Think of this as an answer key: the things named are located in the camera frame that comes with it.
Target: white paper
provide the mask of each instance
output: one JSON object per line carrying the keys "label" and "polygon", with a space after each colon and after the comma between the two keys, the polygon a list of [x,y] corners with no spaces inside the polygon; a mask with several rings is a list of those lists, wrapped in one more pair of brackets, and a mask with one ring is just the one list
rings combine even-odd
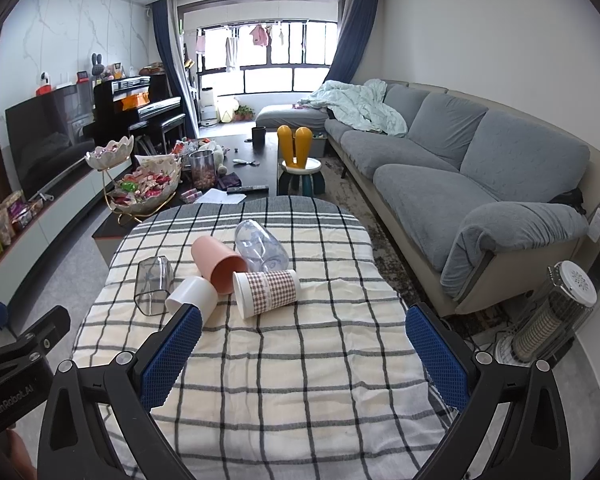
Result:
{"label": "white paper", "polygon": [[597,209],[596,214],[591,219],[589,224],[589,233],[587,234],[592,241],[597,242],[600,238],[600,208]]}
{"label": "white paper", "polygon": [[247,196],[242,193],[227,194],[226,191],[210,189],[196,200],[196,204],[239,204]]}

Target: plaid tablecloth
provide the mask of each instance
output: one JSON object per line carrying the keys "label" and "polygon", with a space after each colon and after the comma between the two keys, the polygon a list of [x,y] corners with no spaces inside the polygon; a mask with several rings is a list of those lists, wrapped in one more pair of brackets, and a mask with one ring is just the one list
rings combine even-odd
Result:
{"label": "plaid tablecloth", "polygon": [[[120,245],[73,359],[108,363],[168,321],[134,306],[139,261],[163,254],[180,282],[199,274],[189,250],[197,237],[234,247],[236,225],[249,218],[283,243],[302,295],[248,320],[221,296],[167,401],[152,410],[160,430],[200,480],[412,478],[452,413],[405,336],[407,305],[379,275],[367,232],[331,203],[193,204],[148,219]],[[106,410],[123,465],[141,476]]]}

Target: black coffee table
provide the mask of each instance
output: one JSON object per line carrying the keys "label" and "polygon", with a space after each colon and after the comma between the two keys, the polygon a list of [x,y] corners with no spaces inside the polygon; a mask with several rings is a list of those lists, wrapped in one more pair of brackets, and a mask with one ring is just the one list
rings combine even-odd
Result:
{"label": "black coffee table", "polygon": [[[221,146],[229,148],[224,159],[224,165],[227,167],[228,173],[235,173],[240,177],[243,186],[269,186],[268,192],[247,193],[245,201],[256,200],[258,198],[273,198],[278,191],[278,136],[275,132],[268,132],[265,137],[264,145],[254,146],[252,142],[245,142],[251,139],[251,133],[220,136],[220,137],[203,137],[205,139],[215,140]],[[250,165],[234,165],[234,158],[242,160],[257,160],[259,166]],[[164,206],[164,209],[177,207],[184,204],[180,200],[180,195],[186,190],[191,189],[190,178],[183,175],[182,184],[178,186],[176,195]],[[113,254],[131,229],[137,226],[135,220],[130,220],[123,225],[118,224],[118,215],[112,213],[107,219],[96,229],[91,235],[96,242],[102,257],[107,265],[111,263]]]}

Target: black upright piano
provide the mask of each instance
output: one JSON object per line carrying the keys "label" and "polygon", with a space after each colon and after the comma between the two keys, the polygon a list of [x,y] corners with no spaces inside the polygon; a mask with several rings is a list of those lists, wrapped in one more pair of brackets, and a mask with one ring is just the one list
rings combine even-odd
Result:
{"label": "black upright piano", "polygon": [[[143,92],[148,92],[148,104],[124,109],[123,99]],[[94,87],[93,100],[95,121],[85,134],[93,137],[97,146],[133,135],[142,151],[155,155],[170,150],[174,133],[175,139],[184,136],[180,97],[169,96],[165,74],[103,81]]]}

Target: marble wall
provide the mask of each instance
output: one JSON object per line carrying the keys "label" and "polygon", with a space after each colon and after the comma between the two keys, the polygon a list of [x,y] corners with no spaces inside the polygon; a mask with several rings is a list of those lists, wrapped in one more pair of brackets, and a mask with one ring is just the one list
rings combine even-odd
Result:
{"label": "marble wall", "polygon": [[20,0],[0,35],[0,146],[9,144],[4,111],[35,95],[42,72],[52,85],[75,82],[91,73],[92,52],[137,71],[154,61],[153,33],[145,7],[126,0]]}

